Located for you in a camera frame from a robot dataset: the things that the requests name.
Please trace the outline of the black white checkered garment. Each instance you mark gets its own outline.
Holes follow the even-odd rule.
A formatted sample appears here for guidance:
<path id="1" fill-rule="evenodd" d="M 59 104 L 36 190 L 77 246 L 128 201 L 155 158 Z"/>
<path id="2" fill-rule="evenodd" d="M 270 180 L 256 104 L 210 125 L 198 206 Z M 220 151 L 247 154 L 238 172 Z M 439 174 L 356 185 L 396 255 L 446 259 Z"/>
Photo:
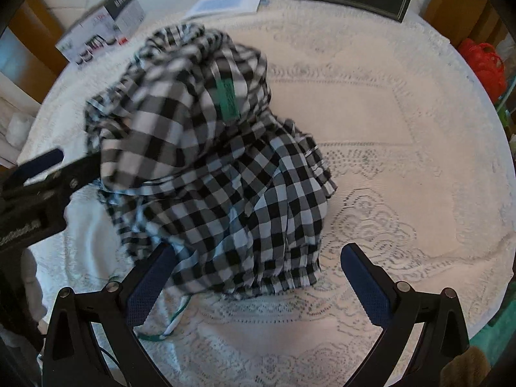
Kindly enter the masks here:
<path id="1" fill-rule="evenodd" d="M 155 31 L 85 107 L 99 199 L 140 263 L 162 244 L 168 286 L 235 300 L 317 282 L 336 184 L 310 134 L 274 115 L 265 55 L 189 23 Z"/>

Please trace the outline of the green cloth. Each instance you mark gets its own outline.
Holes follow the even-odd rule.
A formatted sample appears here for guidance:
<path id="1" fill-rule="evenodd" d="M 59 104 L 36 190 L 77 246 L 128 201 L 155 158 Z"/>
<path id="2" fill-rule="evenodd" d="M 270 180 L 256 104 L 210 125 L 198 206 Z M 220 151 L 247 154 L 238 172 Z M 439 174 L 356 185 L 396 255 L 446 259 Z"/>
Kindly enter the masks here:
<path id="1" fill-rule="evenodd" d="M 509 331 L 502 320 L 496 323 L 489 322 L 471 338 L 470 344 L 481 349 L 493 367 L 505 349 L 508 334 Z"/>

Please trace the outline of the cookware product box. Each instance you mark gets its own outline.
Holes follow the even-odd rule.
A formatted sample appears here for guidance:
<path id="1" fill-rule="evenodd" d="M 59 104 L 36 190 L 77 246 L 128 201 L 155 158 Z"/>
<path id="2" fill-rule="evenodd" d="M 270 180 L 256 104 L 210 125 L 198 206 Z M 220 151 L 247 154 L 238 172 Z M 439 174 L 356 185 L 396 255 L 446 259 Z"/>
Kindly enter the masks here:
<path id="1" fill-rule="evenodd" d="M 82 68 L 127 43 L 144 18 L 138 0 L 102 0 L 65 31 L 55 48 L 70 64 Z"/>

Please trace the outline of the red mesh bag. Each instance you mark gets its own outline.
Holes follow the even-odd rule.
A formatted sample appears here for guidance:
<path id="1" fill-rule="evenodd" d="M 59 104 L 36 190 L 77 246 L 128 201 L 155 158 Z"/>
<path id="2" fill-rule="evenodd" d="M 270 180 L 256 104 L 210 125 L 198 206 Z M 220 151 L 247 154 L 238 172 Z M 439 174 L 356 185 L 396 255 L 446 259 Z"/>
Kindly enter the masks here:
<path id="1" fill-rule="evenodd" d="M 505 65 L 489 43 L 476 44 L 466 38 L 458 47 L 466 63 L 476 74 L 490 100 L 495 103 L 507 88 Z"/>

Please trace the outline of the white paper booklet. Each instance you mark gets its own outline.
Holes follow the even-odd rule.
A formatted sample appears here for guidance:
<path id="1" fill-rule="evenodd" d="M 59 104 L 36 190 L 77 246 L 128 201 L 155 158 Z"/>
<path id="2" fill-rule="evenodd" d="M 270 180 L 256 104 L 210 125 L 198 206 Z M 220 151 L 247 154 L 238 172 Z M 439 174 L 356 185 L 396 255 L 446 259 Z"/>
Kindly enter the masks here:
<path id="1" fill-rule="evenodd" d="M 198 0 L 184 15 L 184 19 L 206 17 L 219 14 L 256 13 L 261 0 Z"/>

